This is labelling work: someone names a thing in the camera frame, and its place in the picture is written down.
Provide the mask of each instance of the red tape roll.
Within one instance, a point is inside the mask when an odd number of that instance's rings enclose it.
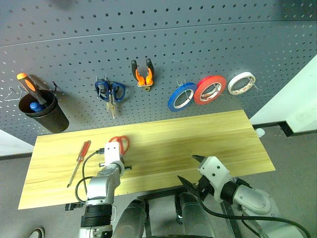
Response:
[[[197,84],[197,90],[194,94],[195,103],[204,105],[215,100],[224,91],[226,83],[226,79],[220,75],[207,76],[203,78]],[[214,89],[203,94],[203,92],[212,85],[214,85]]]

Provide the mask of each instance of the shoe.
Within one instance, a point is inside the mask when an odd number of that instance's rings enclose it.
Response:
[[[43,228],[36,228],[32,231],[29,238],[44,238],[45,232]]]

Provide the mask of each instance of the gray floor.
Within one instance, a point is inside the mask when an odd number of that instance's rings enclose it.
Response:
[[[285,137],[278,127],[265,129],[261,141],[276,171],[245,176],[253,187],[270,193],[285,218],[305,226],[317,238],[317,136]],[[0,236],[27,238],[36,226],[43,226],[47,238],[77,238],[83,209],[64,211],[64,206],[17,210],[30,159],[0,161]],[[115,198],[117,217],[140,194]],[[209,199],[209,207],[220,212],[220,206]],[[152,200],[150,216],[153,235],[182,234],[175,222],[173,196]],[[230,238],[226,221],[211,217],[217,238]],[[241,226],[243,237],[255,237]]]

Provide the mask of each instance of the white wall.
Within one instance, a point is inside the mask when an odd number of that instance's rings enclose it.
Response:
[[[33,151],[33,145],[0,130],[0,156],[29,153]]]
[[[317,56],[251,119],[252,124],[286,121],[293,132],[317,129]]]

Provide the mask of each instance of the pegboard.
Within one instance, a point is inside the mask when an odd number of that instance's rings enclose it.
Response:
[[[2,1],[0,16],[0,129],[31,144],[49,132],[20,112],[18,101],[4,101],[21,71],[45,89],[56,82],[66,131],[75,131],[237,109],[251,117],[316,54],[315,1],[20,0]],[[156,72],[150,92],[131,73],[136,60],[145,74],[146,58]],[[229,81],[244,71],[258,89],[238,96],[225,90],[178,113],[167,108],[177,82],[216,74]],[[96,76],[105,75],[126,85],[115,120],[96,98]]]

